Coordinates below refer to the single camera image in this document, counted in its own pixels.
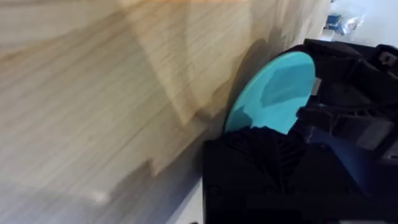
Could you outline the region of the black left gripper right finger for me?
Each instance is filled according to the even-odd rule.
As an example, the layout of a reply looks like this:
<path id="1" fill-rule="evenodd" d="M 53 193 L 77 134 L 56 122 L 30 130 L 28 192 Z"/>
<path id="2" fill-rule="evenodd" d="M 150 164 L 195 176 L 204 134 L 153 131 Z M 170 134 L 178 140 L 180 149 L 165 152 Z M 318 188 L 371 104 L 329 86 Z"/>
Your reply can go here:
<path id="1" fill-rule="evenodd" d="M 279 147 L 279 209 L 313 222 L 366 216 L 368 196 L 330 145 L 291 131 Z"/>

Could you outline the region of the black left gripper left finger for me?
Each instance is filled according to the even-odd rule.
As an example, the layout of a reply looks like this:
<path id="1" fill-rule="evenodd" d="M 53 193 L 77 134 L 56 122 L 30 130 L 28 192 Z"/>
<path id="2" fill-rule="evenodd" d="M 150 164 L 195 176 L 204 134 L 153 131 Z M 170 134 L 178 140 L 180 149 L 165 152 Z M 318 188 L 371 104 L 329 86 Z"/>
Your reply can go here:
<path id="1" fill-rule="evenodd" d="M 269 128 L 243 128 L 203 146 L 205 223 L 280 223 L 267 195 L 283 192 L 277 142 Z"/>

